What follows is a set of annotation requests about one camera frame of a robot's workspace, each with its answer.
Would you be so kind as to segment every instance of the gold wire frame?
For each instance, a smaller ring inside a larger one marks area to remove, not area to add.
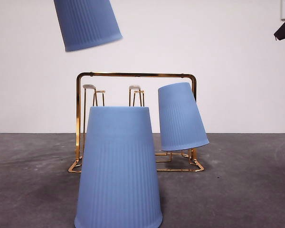
[[[149,73],[99,73],[99,72],[83,72],[77,76],[76,79],[76,145],[75,145],[75,161],[68,169],[69,172],[81,173],[81,170],[75,170],[76,167],[81,166],[83,156],[80,154],[80,139],[81,139],[81,79],[84,76],[101,76],[101,77],[150,77],[150,78],[189,78],[192,82],[192,92],[196,100],[196,78],[191,74],[149,74]],[[173,155],[180,155],[188,158],[190,165],[198,166],[198,169],[158,169],[157,171],[178,171],[178,172],[197,172],[203,171],[203,166],[197,161],[197,150],[192,148],[188,150],[188,154],[176,153],[176,152],[165,152],[156,153],[155,156],[168,156],[169,160],[156,161],[156,162],[171,162]]]

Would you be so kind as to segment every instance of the blue cup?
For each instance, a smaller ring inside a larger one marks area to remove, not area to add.
[[[189,83],[158,89],[161,149],[178,151],[209,143]]]
[[[148,107],[91,107],[76,228],[157,228],[162,222]]]
[[[66,51],[122,38],[109,0],[54,0]]]

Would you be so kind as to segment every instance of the white backdrop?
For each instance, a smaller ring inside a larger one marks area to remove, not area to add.
[[[111,0],[123,39],[66,53],[53,0],[0,0],[0,133],[75,132],[81,72],[190,73],[208,133],[285,133],[280,0]],[[157,88],[175,80],[85,79],[107,105],[146,91],[159,131]]]

